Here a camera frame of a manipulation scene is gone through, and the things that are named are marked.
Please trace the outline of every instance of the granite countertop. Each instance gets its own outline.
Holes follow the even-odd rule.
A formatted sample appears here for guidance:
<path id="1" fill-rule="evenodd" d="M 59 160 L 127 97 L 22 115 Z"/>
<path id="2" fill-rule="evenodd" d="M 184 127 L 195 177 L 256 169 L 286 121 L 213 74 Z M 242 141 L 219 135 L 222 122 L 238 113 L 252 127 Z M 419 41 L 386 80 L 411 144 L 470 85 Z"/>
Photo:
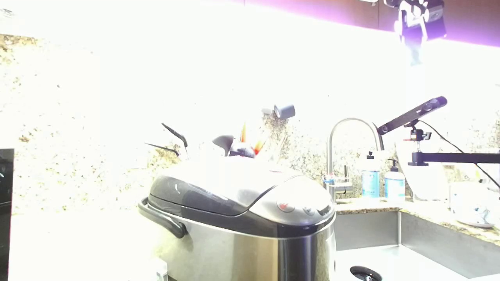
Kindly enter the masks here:
<path id="1" fill-rule="evenodd" d="M 400 205 L 388 204 L 388 202 L 363 202 L 363 200 L 350 200 L 339 202 L 336 207 L 338 214 L 359 214 L 359 213 L 386 213 L 386 211 L 400 211 L 406 213 L 428 222 L 442 225 L 452 232 L 463 233 L 466 236 L 477 238 L 484 243 L 491 243 L 500 247 L 500 230 L 499 229 L 480 229 L 461 224 L 453 213 L 447 210 L 444 204 L 414 204 L 405 202 Z"/>

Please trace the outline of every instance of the kitchen sink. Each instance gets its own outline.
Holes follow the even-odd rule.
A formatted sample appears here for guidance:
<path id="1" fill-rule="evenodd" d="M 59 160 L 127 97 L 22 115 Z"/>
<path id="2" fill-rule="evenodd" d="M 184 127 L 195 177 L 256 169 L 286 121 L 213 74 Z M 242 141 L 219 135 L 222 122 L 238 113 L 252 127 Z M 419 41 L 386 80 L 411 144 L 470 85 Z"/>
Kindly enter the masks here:
<path id="1" fill-rule="evenodd" d="M 500 280 L 500 247 L 417 216 L 391 211 L 339 213 L 338 280 L 366 268 L 384 281 Z"/>

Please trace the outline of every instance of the kitchen faucet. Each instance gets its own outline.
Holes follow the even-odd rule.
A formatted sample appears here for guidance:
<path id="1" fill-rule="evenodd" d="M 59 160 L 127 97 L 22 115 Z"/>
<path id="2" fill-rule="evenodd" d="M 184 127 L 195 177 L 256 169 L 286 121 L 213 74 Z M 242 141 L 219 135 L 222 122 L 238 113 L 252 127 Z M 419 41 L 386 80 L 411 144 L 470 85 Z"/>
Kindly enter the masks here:
<path id="1" fill-rule="evenodd" d="M 345 124 L 345 122 L 361 122 L 364 124 L 372 136 L 374 136 L 374 141 L 375 141 L 375 150 L 384 150 L 384 144 L 383 144 L 383 140 L 381 140 L 381 135 L 378 133 L 378 129 L 372 124 L 372 122 L 367 122 L 364 119 L 359 119 L 359 118 L 345 118 L 345 119 L 341 119 L 339 122 L 336 122 L 330 132 L 330 138 L 328 138 L 328 146 L 327 146 L 327 175 L 325 175 L 325 188 L 330 189 L 330 194 L 334 197 L 334 189 L 349 189 L 352 188 L 352 185 L 347 182 L 344 183 L 336 183 L 334 182 L 334 175 L 333 175 L 333 138 L 334 138 L 334 133 L 336 130 L 339 129 L 339 125 Z"/>

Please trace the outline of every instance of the backsplash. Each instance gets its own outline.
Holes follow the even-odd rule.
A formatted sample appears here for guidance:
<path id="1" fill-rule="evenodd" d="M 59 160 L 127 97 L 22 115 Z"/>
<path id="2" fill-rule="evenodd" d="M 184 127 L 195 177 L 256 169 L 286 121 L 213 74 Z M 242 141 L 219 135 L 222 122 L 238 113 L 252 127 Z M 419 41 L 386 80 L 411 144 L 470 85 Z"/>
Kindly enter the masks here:
<path id="1" fill-rule="evenodd" d="M 266 141 L 258 158 L 319 183 L 339 119 L 381 125 L 438 96 L 449 105 L 427 116 L 428 124 L 469 152 L 500 147 L 500 51 L 431 43 L 424 66 L 408 68 L 392 35 L 272 13 L 245 16 L 249 22 L 214 19 L 195 22 L 189 38 L 167 27 L 170 44 L 153 32 L 92 47 L 2 37 L 0 140 L 16 149 L 14 214 L 136 208 L 175 163 L 147 146 L 175 143 L 163 122 L 188 138 L 191 160 L 213 157 L 211 141 L 238 136 L 245 124 L 250 138 Z M 263 116 L 278 104 L 294 105 L 297 116 Z M 384 136 L 381 165 L 408 133 Z M 359 158 L 374 150 L 372 136 L 350 124 L 334 146 L 334 169 L 349 166 L 359 185 Z M 438 136 L 422 146 L 450 150 Z M 470 168 L 449 171 L 477 180 Z"/>

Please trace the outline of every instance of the slow cooker lid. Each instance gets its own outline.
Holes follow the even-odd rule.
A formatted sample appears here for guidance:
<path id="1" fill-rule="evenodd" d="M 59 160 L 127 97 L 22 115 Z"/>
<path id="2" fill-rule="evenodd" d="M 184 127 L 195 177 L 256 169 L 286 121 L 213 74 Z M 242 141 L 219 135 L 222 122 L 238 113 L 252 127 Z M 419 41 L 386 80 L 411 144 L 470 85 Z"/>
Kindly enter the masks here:
<path id="1" fill-rule="evenodd" d="M 267 191 L 295 177 L 300 175 L 249 158 L 184 163 L 153 183 L 149 202 L 174 214 L 188 208 L 239 216 Z"/>

